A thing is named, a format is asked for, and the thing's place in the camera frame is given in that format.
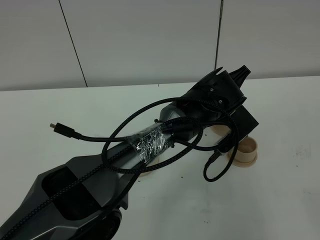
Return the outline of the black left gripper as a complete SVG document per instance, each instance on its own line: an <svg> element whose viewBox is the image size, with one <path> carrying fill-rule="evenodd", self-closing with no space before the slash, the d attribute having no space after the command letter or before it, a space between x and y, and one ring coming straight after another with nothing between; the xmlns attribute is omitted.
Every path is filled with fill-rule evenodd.
<svg viewBox="0 0 320 240"><path fill-rule="evenodd" d="M226 112L233 112L247 99L240 87L249 74L250 70L245 65L230 73L220 67L203 77L182 97L208 101ZM198 118L219 118L221 115L206 103L190 101L182 103L182 112L185 116Z"/></svg>

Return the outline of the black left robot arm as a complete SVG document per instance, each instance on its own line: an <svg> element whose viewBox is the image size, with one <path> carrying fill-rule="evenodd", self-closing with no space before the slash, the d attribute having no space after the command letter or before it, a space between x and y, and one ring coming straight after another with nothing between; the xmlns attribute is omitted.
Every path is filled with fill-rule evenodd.
<svg viewBox="0 0 320 240"><path fill-rule="evenodd" d="M56 123L55 133L103 143L98 155L79 156L37 176L20 207L1 226L3 240L110 240L138 177L166 167L192 150L235 159L239 143L257 125L241 92L250 70L221 68L183 96L158 100L129 116L109 137L89 137Z"/></svg>

